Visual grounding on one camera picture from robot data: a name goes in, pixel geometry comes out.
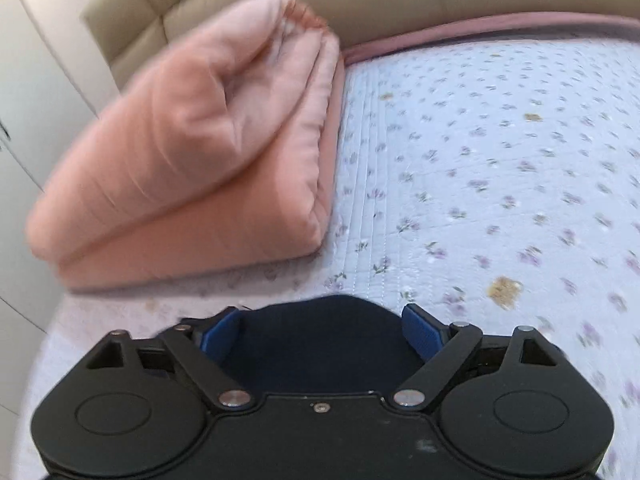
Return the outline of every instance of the folded blanket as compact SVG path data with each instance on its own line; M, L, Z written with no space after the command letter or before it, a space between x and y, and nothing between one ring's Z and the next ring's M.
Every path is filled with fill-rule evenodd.
M331 205L339 57L297 0L223 11L70 149L28 220L34 254L96 287L312 252Z

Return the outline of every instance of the white cabinet door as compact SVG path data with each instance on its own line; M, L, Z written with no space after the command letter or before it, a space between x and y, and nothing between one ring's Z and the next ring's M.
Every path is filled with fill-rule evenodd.
M20 413L22 394L44 332L0 300L0 406Z
M102 110L118 95L116 83L82 20L93 0L22 0L38 22L69 77L93 105Z
M17 423L17 415L0 406L0 478L9 478L11 450Z
M0 148L0 298L44 329L62 288L24 239L24 222L40 190L2 144Z
M12 151L40 186L93 118L20 0L0 0L0 120Z

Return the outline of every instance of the silver bolt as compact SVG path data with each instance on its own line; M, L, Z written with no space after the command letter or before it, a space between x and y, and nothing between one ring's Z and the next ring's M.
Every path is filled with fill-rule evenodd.
M424 393L418 390L400 390L394 394L394 402L405 408L419 406L424 402Z
M229 390L221 394L218 400L228 408L240 408L251 402L251 395L244 390Z
M314 404L314 411L316 413L326 413L331 409L331 405L328 402L318 402Z

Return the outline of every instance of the circular cover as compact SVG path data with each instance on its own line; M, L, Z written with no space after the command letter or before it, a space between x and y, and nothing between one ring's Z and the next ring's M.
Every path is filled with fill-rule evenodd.
M536 372L498 372L455 387L442 403L443 434L473 461L508 475L591 470L612 436L610 410L594 390Z
M63 380L36 410L34 442L47 465L89 478L148 472L202 432L204 407L166 378L91 370Z

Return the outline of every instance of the pink fabric trim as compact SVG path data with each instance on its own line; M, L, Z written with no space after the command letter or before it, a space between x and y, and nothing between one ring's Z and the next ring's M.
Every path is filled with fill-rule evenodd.
M582 14L580 12L518 12L514 14L498 14L473 18L461 22L445 23L436 27L424 28L416 32L369 41L345 49L345 65L358 63L383 56L404 48L434 41L462 38L485 32L500 32L533 27L557 27L559 25L616 25L619 27L640 30L640 20L623 16L607 16L604 14Z

